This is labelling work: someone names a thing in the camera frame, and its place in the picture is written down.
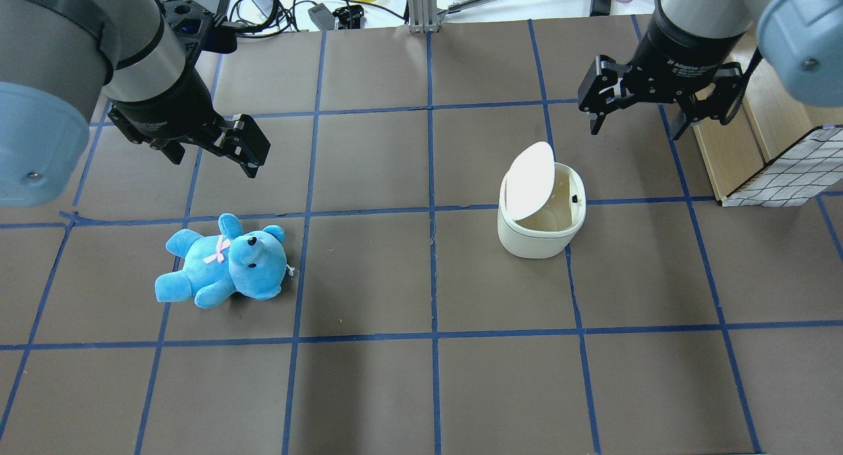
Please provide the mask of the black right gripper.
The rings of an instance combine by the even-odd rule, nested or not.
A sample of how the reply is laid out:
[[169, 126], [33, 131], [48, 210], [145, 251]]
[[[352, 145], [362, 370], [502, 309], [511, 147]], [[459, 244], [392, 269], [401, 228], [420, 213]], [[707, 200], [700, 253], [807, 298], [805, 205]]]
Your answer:
[[691, 48], [649, 31], [626, 64], [599, 54], [578, 88], [578, 109], [588, 114], [590, 134], [599, 134], [609, 113], [639, 102], [676, 104], [672, 141], [702, 119], [730, 122], [751, 77], [750, 67], [724, 61], [730, 47]]

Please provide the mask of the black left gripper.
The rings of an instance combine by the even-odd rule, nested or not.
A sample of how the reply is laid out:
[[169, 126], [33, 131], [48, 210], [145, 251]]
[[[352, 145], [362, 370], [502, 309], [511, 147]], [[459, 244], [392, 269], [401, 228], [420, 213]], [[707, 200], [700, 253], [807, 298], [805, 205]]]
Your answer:
[[162, 70], [184, 70], [167, 91], [138, 102], [114, 101], [107, 116], [136, 145], [148, 144], [172, 164], [181, 164], [184, 147], [196, 145], [257, 177], [271, 143], [253, 116], [224, 119], [213, 108], [210, 92], [195, 67], [201, 52], [234, 53], [234, 24], [229, 0], [163, 0], [165, 33], [161, 38]]

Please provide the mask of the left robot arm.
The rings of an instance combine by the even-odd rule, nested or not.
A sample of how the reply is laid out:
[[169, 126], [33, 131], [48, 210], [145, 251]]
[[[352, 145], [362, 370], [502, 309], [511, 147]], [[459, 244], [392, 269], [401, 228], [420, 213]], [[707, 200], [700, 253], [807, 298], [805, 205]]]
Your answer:
[[180, 164], [186, 145], [255, 178], [271, 148], [255, 119], [224, 119], [196, 70], [251, 27], [230, 0], [1, 0], [2, 206], [57, 199], [88, 146], [99, 97], [130, 143]]

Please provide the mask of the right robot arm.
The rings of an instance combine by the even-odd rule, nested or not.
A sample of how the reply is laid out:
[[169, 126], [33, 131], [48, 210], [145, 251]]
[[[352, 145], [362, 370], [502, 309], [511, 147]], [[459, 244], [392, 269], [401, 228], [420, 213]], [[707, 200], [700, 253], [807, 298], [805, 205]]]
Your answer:
[[591, 134], [638, 103], [677, 104], [674, 139], [704, 119], [729, 124], [762, 60], [796, 101], [841, 106], [841, 0], [653, 1], [632, 58], [599, 54], [579, 86]]

